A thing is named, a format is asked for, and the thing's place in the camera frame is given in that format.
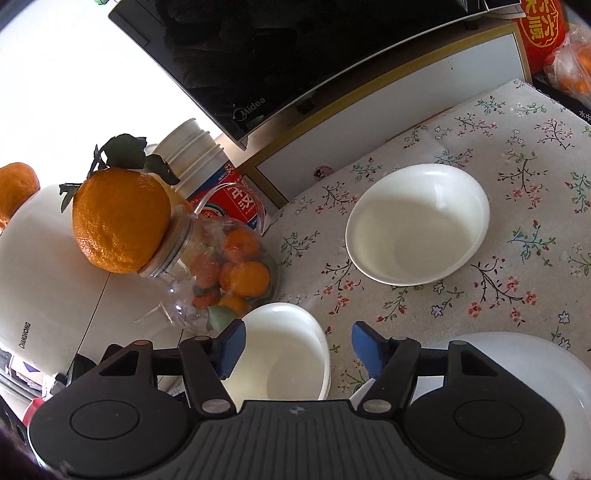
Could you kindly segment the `red gift box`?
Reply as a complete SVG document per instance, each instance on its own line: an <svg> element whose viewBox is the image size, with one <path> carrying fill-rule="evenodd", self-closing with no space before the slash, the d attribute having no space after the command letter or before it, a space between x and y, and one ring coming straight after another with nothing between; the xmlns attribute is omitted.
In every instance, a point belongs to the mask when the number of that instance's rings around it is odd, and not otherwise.
<svg viewBox="0 0 591 480"><path fill-rule="evenodd" d="M567 25L559 0L521 0L524 17L515 20L532 75L543 71L545 59L559 47Z"/></svg>

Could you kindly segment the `clear jar of tangerines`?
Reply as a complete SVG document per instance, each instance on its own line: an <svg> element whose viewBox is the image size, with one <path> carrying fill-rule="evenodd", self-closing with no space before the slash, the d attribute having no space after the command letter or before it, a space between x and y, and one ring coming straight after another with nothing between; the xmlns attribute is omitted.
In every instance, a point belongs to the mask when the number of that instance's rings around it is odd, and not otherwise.
<svg viewBox="0 0 591 480"><path fill-rule="evenodd" d="M158 288L153 312L193 335L217 333L269 303L280 278L262 235L182 207L172 210L158 250L138 274Z"/></svg>

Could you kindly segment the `cream bowl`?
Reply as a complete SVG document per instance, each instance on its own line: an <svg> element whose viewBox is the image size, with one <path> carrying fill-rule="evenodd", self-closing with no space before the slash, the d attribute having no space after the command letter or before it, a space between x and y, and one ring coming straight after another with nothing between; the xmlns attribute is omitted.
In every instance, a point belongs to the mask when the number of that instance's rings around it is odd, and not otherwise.
<svg viewBox="0 0 591 480"><path fill-rule="evenodd" d="M245 350L223 381L235 406L246 400L325 400L331 359L324 330L300 306L272 303L243 318Z"/></svg>
<svg viewBox="0 0 591 480"><path fill-rule="evenodd" d="M429 284L465 265L489 224L489 200L474 177L448 165L414 165L363 193L346 222L346 251L379 283Z"/></svg>

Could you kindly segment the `white Changhong rice cooker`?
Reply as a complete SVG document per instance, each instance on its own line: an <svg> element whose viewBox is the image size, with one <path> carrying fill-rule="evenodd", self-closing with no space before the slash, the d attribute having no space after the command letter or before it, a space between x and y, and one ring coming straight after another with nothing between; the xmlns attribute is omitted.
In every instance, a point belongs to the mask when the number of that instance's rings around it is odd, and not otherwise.
<svg viewBox="0 0 591 480"><path fill-rule="evenodd" d="M154 279L92 265L73 237L55 186L30 197L1 234L1 346L39 371L67 375L77 356L147 339L174 348L190 333L159 309Z"/></svg>

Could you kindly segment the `white plate with rose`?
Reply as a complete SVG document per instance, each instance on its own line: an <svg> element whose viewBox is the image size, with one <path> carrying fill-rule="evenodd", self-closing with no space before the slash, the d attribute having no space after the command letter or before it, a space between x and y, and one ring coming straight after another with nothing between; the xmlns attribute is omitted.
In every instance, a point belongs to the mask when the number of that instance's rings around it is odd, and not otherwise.
<svg viewBox="0 0 591 480"><path fill-rule="evenodd" d="M422 346L416 375L401 414L358 414L384 421L420 476L589 478L590 371L566 350L524 334L474 333Z"/></svg>

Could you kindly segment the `black induction cooker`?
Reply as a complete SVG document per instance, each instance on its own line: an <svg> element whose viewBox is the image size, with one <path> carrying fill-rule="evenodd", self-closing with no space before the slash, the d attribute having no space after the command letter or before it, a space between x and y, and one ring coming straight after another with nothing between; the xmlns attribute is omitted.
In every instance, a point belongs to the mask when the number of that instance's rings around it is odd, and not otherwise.
<svg viewBox="0 0 591 480"><path fill-rule="evenodd" d="M511 1L119 1L108 18L236 146L343 73L412 41L482 32Z"/></svg>

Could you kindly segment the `white cabinet with wood trim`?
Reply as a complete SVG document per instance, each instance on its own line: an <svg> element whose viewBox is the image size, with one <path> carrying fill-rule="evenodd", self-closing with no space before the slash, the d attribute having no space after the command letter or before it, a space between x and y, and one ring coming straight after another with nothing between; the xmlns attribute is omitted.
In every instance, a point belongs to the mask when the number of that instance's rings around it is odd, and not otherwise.
<svg viewBox="0 0 591 480"><path fill-rule="evenodd" d="M225 154L281 207L391 138L513 80L530 80L517 25L484 18L408 42L356 66L311 95L311 111L290 106L240 149Z"/></svg>

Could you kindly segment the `plastic bag of oranges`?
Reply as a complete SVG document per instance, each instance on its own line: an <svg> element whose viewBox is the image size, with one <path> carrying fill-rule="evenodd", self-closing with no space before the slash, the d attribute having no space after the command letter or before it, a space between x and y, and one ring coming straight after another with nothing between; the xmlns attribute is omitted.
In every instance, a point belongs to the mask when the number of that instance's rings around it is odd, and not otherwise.
<svg viewBox="0 0 591 480"><path fill-rule="evenodd" d="M555 89L590 108L590 28L571 28L562 44L544 60L543 70Z"/></svg>

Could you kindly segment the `stack of paper cups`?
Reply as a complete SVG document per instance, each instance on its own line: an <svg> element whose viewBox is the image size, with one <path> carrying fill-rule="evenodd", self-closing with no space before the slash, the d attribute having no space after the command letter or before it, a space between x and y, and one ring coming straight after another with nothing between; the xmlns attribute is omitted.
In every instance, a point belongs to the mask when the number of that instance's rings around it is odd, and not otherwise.
<svg viewBox="0 0 591 480"><path fill-rule="evenodd" d="M156 145L153 153L159 155L179 179L177 184L164 184L164 187L187 200L211 188L226 170L232 170L223 148L194 118L176 127Z"/></svg>

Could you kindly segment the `large orange with leaves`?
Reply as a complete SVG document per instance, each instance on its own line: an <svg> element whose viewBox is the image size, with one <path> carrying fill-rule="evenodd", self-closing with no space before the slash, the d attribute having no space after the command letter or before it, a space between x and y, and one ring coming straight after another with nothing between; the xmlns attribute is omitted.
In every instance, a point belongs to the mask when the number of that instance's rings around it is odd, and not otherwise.
<svg viewBox="0 0 591 480"><path fill-rule="evenodd" d="M120 134L96 146L86 179L63 183L61 209L71 209L79 249L94 266L136 273L152 259L168 228L171 205L164 189L179 178L143 137Z"/></svg>

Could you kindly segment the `floral tablecloth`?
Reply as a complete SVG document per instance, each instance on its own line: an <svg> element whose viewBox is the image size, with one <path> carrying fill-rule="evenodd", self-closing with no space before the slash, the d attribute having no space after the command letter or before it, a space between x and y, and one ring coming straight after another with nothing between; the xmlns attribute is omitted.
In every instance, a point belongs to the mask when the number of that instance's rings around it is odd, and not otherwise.
<svg viewBox="0 0 591 480"><path fill-rule="evenodd" d="M513 80L287 203L280 300L317 318L335 397L368 379L363 320L435 344L506 331L590 359L590 122Z"/></svg>

